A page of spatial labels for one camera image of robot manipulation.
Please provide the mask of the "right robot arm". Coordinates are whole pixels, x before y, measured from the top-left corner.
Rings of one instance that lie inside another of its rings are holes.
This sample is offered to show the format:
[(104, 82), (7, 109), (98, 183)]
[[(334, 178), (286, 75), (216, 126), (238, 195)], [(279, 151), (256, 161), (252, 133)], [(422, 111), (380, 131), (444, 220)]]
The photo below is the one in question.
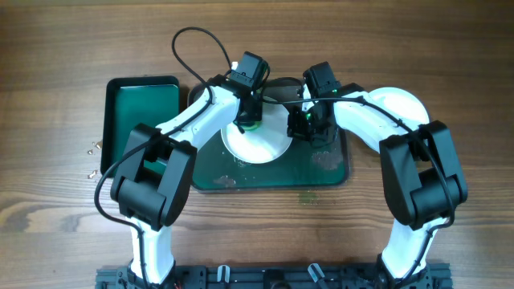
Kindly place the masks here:
[(452, 226), (467, 200), (449, 128), (431, 120), (422, 102), (395, 87), (367, 92), (338, 81), (329, 63), (303, 73), (304, 85), (288, 117), (288, 135), (313, 142), (331, 128), (358, 136), (380, 155), (385, 202), (394, 216), (390, 239), (377, 260), (375, 285), (400, 288), (419, 280), (435, 234)]

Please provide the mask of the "green and yellow sponge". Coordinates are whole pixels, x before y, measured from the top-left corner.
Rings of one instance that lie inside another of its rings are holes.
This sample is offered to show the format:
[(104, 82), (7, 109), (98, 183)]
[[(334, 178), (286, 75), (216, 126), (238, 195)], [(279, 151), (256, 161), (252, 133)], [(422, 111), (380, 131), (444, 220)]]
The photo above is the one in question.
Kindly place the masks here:
[(260, 125), (261, 125), (261, 123), (260, 123), (260, 122), (253, 122), (253, 123), (251, 123), (251, 124), (244, 124), (244, 125), (241, 125), (241, 129), (242, 129), (244, 132), (252, 131), (252, 130), (256, 130)]

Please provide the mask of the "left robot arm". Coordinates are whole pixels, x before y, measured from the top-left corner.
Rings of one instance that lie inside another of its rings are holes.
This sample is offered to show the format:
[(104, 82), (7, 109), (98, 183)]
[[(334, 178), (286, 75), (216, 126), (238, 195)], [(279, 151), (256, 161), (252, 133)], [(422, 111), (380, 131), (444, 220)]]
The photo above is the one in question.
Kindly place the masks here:
[(259, 125), (263, 101), (258, 91), (268, 70), (265, 60), (245, 52), (228, 75), (206, 81), (200, 98), (184, 112), (156, 127), (138, 124), (129, 133), (121, 159), (108, 169), (119, 222), (133, 234), (128, 284), (174, 285), (171, 226), (189, 196), (198, 151), (229, 124), (241, 135)]

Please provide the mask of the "white plate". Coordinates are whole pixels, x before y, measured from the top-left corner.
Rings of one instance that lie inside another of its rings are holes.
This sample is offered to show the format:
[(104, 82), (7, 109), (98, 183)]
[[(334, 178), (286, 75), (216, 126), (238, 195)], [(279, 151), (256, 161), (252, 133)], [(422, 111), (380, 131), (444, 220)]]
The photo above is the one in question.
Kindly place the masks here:
[(430, 116), (422, 103), (412, 100), (406, 100), (402, 104), (402, 115), (409, 120), (416, 120), (421, 124), (428, 124)]
[(265, 164), (282, 156), (290, 147), (288, 136), (289, 111), (282, 104), (263, 104), (262, 120), (241, 133), (231, 123), (221, 130), (222, 142), (239, 160)]
[(401, 88), (377, 88), (369, 97), (398, 118), (416, 120), (421, 124), (430, 122), (429, 113), (422, 102), (410, 92)]

